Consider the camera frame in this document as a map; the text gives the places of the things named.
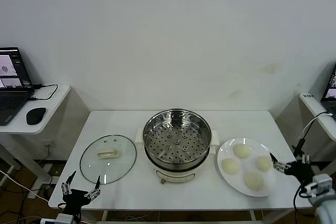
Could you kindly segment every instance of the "laptop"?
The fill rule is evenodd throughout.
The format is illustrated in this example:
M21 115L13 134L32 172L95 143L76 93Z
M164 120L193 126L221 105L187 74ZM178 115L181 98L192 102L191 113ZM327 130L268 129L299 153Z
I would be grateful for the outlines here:
M323 94L321 103L326 108L326 110L334 114L333 117L336 119L336 65L332 70L332 74L326 91Z
M0 48L0 126L7 125L33 93L18 48Z

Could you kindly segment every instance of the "table leg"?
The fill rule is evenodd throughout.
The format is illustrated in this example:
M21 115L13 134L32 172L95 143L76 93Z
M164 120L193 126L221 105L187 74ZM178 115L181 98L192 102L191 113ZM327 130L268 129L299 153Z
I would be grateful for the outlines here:
M262 220L264 224L272 224L278 220L280 220L282 217L286 216L290 212L292 212L293 209L287 209L282 212L279 211L272 211L270 214L266 215Z
M251 220L256 220L256 216L254 215L253 210L250 210L250 216L251 216Z
M36 164L31 155L27 153L27 151L20 145L16 144L13 148L8 149L8 151L38 178L45 182L50 182L51 176L47 174L46 171L43 170L38 164Z
M14 166L11 166L8 170L7 170L7 174L12 174L12 172L13 172L13 170L15 169L15 167ZM3 176L2 177L2 179L0 180L0 187L1 186L3 186L5 183L6 183L6 181L8 180L8 178L7 178L7 176Z
M32 173L37 176L37 179L32 187L32 190L41 189L43 184L49 184L57 182L57 178L52 178L48 172L50 171L52 164L46 164L44 168L41 168L31 157L30 153L21 146L20 142L17 141L14 137L9 136L12 140L10 147L7 150L16 157L24 166L26 166ZM34 199L36 195L33 193L28 194L28 198Z
M16 162L5 147L0 145L0 157L10 166L14 166L16 170L21 169L21 165Z
M106 211L106 210L103 212L103 216L101 217L101 221L106 221L107 213L108 213L108 211Z

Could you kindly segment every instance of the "steamed bun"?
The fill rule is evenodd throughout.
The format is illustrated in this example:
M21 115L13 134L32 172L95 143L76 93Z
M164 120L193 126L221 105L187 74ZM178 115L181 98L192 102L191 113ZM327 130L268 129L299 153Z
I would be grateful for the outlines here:
M261 156L257 158L256 166L259 170L267 172L272 167L270 156Z
M240 166L233 158L222 161L222 168L227 174L236 175L240 171Z
M237 144L233 148L233 152L237 157L247 158L250 155L250 149L246 144Z
M260 174L257 173L245 173L244 174L244 183L247 187L252 190L260 190L264 186L264 179Z

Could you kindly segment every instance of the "black cable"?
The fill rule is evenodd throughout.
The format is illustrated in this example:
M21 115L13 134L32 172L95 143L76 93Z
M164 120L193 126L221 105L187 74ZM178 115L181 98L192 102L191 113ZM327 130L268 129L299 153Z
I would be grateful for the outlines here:
M14 212L14 211L4 211L4 212L2 212L1 214L0 214L0 217L2 216L2 215L4 215L4 214L6 214L6 213L10 213L10 214L14 214L14 215L18 215L19 213L18 212Z
M306 142L306 136L310 130L310 128L313 126L313 123L316 121L316 118L318 118L320 115L324 114L324 113L329 113L329 111L323 111L321 113L319 113L318 115L316 115L313 119L313 121L310 123L307 131L305 132L304 136L299 140L299 143L296 147L294 147L294 152L293 152L293 155L294 157L297 157L297 156L301 156L302 155L302 147L304 145L304 143Z
M22 191L11 191L11 190L8 190L6 188L3 188L2 186L0 186L0 189L2 189L3 191L6 191L8 193L12 193L12 194L24 194L26 193L26 191L22 192Z
M318 116L320 116L320 115L322 115L322 114L324 114L324 113L329 113L329 111L323 111L323 112L319 113L317 116L315 116L314 118L317 118ZM314 121L311 122L311 124L309 125L309 127L308 127L306 133L305 133L304 136L303 136L303 139L306 138L306 136L307 136L307 134L308 134L310 128L313 126L313 123L314 123L315 121L316 121L316 120L314 120Z
M64 206L64 205L66 205L66 203L62 202L62 203L58 204L57 207L58 207L59 210L63 211L63 209L61 209L60 206Z
M17 178L16 177L14 177L12 174L10 174L10 173L6 173L9 177L11 177L13 180L15 180L16 182L18 182L19 184L21 184L20 183L20 181L18 181L17 180ZM2 186L0 186L0 189L2 189L3 191L6 191L6 192L8 192L8 193L12 193L12 194L24 194L25 193L25 191L24 192L22 192L22 187L20 187L21 188L21 191L11 191L11 190L8 190L8 189L6 189L6 188L4 188L4 187L2 187Z
M28 101L35 101L35 100L49 100L57 91L58 85L57 84L50 84L50 85L42 85L41 87L50 87L50 86L56 86L55 90L52 92L52 94L48 98L36 98L36 97L30 97L28 98Z
M301 190L302 188L302 185L299 186L299 188L296 190L296 193L294 195L294 199L293 199L293 205L294 205L294 215L295 215L295 224L298 223L298 216L297 216L297 213L298 213L298 209L296 208L296 204L295 204L295 201L296 201L296 197L298 196L298 193L299 191Z
M321 192L319 194L316 194L315 197L321 196L321 195L326 194L326 193L328 193L328 191L323 191L323 192ZM312 196L302 195L302 192L299 192L299 196L301 198L304 198L304 199L310 199L310 198L312 198Z
M9 174L9 173L6 173L8 176L10 176L12 179L14 179L15 181L17 181L19 184L21 184L22 185L22 183L16 178L16 177L14 177L12 174ZM33 184L35 183L35 181L36 181L36 179L34 179L33 180L33 182L28 186L28 188L31 188L32 186L33 186ZM26 200L26 198L27 198L27 196L28 196L28 193L29 193L29 191L27 190L27 191L23 191L23 187L21 187L20 186L20 188L21 188L21 190L22 190L22 201L21 201L21 206L20 206L20 211L19 211L19 213L18 213L18 220L17 220L17 223L19 223L18 221L19 221L19 219L20 219L20 216L23 216L24 217L24 214L22 213L23 212L23 207L24 207L24 204L25 204L25 200Z

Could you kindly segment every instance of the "laptop screen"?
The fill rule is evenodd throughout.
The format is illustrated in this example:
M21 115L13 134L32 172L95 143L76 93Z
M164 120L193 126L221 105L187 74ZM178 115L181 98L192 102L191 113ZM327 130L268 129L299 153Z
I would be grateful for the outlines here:
M0 48L0 91L29 91L33 86L17 48Z
M332 70L332 75L330 77L327 89L324 92L322 99L323 100L324 99L330 99L330 100L335 99L336 100L336 65L334 69Z

